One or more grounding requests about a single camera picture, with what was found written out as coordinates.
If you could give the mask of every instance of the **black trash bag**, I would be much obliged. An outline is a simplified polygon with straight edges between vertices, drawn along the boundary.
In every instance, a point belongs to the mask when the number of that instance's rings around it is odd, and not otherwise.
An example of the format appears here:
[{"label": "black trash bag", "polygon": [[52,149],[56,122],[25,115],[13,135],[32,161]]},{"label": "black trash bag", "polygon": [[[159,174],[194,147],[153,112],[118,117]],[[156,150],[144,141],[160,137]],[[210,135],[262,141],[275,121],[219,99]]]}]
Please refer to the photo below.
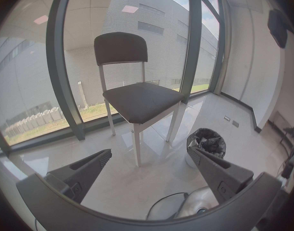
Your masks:
[{"label": "black trash bag", "polygon": [[217,133],[208,128],[200,128],[187,138],[187,148],[189,146],[197,147],[214,156],[223,158],[226,152],[224,139]]}]

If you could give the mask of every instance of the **white chair leg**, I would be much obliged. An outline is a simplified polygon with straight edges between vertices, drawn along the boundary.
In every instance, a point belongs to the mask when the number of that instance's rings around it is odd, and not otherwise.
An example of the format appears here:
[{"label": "white chair leg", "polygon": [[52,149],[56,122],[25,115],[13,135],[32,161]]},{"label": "white chair leg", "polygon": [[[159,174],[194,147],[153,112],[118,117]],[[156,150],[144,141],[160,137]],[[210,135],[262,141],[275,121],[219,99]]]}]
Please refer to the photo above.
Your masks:
[{"label": "white chair leg", "polygon": [[140,133],[138,130],[138,124],[131,123],[131,133],[132,133],[135,163],[137,167],[140,167],[141,166],[141,145],[140,145]]},{"label": "white chair leg", "polygon": [[172,121],[170,122],[170,126],[169,126],[169,129],[168,129],[168,134],[166,136],[166,141],[167,142],[170,140],[170,137],[172,135],[172,130],[173,130],[173,128],[175,126],[175,123],[176,123],[176,118],[177,118],[177,115],[178,115],[179,107],[180,107],[180,102],[178,103],[176,109],[174,110],[174,112],[172,114]]},{"label": "white chair leg", "polygon": [[106,111],[107,111],[108,122],[109,122],[109,125],[111,127],[111,132],[112,132],[113,135],[116,135],[115,128],[114,128],[114,123],[113,123],[113,118],[111,117],[111,110],[109,108],[109,103],[107,102],[106,99],[104,99],[104,101],[105,101],[105,106],[106,106]]}]

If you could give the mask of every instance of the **chair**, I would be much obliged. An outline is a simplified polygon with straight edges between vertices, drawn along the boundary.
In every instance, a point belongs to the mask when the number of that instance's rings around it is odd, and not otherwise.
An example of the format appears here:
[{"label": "chair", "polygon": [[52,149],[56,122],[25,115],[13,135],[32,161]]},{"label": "chair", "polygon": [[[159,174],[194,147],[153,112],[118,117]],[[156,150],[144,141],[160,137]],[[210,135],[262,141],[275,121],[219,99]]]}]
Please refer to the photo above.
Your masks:
[{"label": "chair", "polygon": [[[123,32],[106,33],[95,38],[94,48],[112,133],[115,135],[109,103],[131,125],[135,161],[140,167],[140,132],[173,112],[166,137],[166,141],[169,141],[184,95],[145,82],[145,62],[148,61],[148,56],[147,45],[142,37]],[[137,62],[141,62],[141,83],[106,90],[103,65]]]}]

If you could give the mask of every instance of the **chair backrest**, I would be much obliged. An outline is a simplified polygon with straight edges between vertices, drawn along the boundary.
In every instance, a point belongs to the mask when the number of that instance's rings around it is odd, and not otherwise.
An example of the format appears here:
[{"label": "chair backrest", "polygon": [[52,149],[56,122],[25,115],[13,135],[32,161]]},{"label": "chair backrest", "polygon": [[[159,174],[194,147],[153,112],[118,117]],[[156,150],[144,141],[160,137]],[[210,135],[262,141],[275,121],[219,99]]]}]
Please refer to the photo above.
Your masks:
[{"label": "chair backrest", "polygon": [[147,62],[146,41],[132,33],[114,32],[95,38],[95,58],[97,64]]}]

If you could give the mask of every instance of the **white tiled floor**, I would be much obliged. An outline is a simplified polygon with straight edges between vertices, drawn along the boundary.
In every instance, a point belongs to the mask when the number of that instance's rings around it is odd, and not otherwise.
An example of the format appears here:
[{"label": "white tiled floor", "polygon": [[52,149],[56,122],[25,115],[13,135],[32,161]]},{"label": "white tiled floor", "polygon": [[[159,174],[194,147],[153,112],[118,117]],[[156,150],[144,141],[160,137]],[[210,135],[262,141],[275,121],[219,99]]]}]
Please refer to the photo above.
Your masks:
[{"label": "white tiled floor", "polygon": [[[228,116],[230,122],[223,119]],[[100,150],[111,148],[112,158],[84,198],[82,205],[106,214],[145,219],[149,208],[160,198],[176,192],[192,192],[206,186],[198,170],[185,162],[186,138],[198,128],[218,132],[226,142],[225,160],[254,172],[254,178],[266,171],[276,176],[286,159],[280,137],[266,125],[260,134],[253,129],[251,113],[222,96],[207,94],[182,105],[173,134],[165,142],[171,115],[149,127],[141,137],[140,168],[135,166],[132,138],[126,122],[88,133],[86,140],[69,138],[32,150],[0,157],[0,172],[8,169],[6,179],[15,182],[26,175],[46,172],[70,164]],[[239,127],[232,125],[235,120]]]}]

